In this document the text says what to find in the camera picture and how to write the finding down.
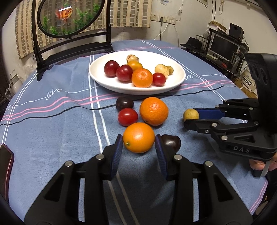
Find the white plate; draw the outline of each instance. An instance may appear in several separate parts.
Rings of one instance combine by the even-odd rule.
[[[137,88],[132,83],[121,83],[117,77],[110,78],[105,75],[104,66],[108,61],[115,60],[122,66],[127,64],[126,58],[128,55],[137,56],[143,68],[148,69],[152,74],[155,73],[155,67],[158,64],[172,66],[174,72],[167,77],[164,86],[156,87],[151,85],[148,88]],[[184,69],[174,60],[157,53],[135,50],[113,52],[99,57],[89,66],[89,74],[92,79],[104,88],[123,94],[134,95],[160,94],[170,91],[180,85],[186,77]]]

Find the orange goldfish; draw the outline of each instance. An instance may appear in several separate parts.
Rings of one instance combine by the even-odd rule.
[[[58,19],[62,20],[62,21],[67,21],[67,19],[71,16],[73,12],[73,9],[70,7],[68,9],[60,9],[60,10],[56,10],[55,15],[56,17],[58,17]]]

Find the monitor screen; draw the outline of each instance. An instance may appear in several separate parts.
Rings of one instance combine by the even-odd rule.
[[[238,45],[228,41],[225,38],[215,35],[212,41],[210,51],[227,61],[232,61],[233,52],[237,53],[238,48]]]

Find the human hand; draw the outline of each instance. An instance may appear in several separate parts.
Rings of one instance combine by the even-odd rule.
[[[259,161],[259,160],[249,159],[249,163],[250,163],[251,168],[254,170],[263,170],[263,168],[265,167],[265,163],[262,161]],[[277,153],[275,153],[275,155],[271,159],[271,164],[270,164],[268,170],[271,171],[276,168],[277,168]]]

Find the beige curtain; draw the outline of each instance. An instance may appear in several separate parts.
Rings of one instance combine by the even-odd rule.
[[[86,7],[91,5],[93,0],[71,0],[76,1],[76,4]],[[41,0],[36,2],[36,11]],[[44,8],[59,5],[62,0],[46,0]],[[152,0],[111,0],[111,26],[112,27],[150,27]],[[86,31],[106,28],[106,9],[107,2],[96,21],[89,26]],[[32,0],[23,0],[16,9],[16,46],[19,58],[23,58],[33,52],[33,35],[31,27],[31,12]],[[52,38],[44,35],[36,24],[37,37],[40,48],[49,45],[52,42],[58,41],[57,38]]]

